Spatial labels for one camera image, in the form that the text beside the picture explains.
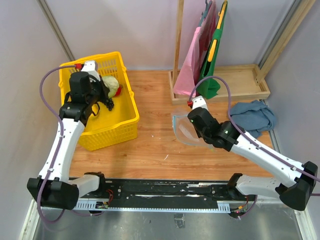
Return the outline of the clear zip top bag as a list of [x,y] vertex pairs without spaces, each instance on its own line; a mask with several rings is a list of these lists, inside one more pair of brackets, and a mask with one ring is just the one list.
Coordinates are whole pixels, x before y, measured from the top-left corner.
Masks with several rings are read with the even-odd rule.
[[173,132],[177,140],[188,146],[210,148],[205,141],[198,137],[193,124],[188,119],[189,111],[178,107],[171,113]]

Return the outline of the yellow plastic basket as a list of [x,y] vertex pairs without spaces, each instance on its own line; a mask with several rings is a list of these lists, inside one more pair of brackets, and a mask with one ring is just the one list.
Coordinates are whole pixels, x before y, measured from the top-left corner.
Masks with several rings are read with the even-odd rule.
[[99,75],[115,77],[122,89],[121,93],[112,99],[114,108],[111,111],[102,103],[99,103],[100,108],[93,106],[93,111],[99,113],[89,117],[78,144],[88,151],[94,151],[135,139],[140,116],[120,52],[91,55],[65,62],[62,66],[84,64],[86,61],[96,61]]

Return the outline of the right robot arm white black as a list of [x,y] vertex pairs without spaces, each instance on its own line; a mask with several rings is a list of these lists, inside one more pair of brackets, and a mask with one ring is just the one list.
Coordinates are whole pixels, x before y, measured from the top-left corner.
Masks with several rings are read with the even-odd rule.
[[262,144],[230,121],[219,123],[207,109],[197,107],[188,115],[199,138],[218,149],[240,155],[259,165],[272,177],[235,173],[226,187],[227,196],[238,200],[255,195],[280,199],[286,206],[304,211],[316,186],[318,166],[311,161],[292,160]]

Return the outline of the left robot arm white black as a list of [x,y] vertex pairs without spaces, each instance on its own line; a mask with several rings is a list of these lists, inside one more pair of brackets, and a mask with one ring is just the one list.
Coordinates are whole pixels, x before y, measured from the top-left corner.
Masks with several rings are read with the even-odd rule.
[[38,177],[27,182],[38,208],[72,210],[86,194],[101,198],[107,193],[105,176],[101,172],[87,172],[82,177],[69,179],[77,142],[94,113],[92,107],[107,99],[107,87],[96,70],[72,73],[69,86],[70,91],[56,114],[58,128],[47,161]]

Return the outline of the green cabbage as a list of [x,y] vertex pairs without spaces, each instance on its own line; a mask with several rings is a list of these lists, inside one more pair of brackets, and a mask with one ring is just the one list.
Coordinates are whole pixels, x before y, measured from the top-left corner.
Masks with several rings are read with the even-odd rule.
[[106,75],[102,77],[104,84],[109,88],[109,98],[115,97],[120,84],[119,81],[112,75]]

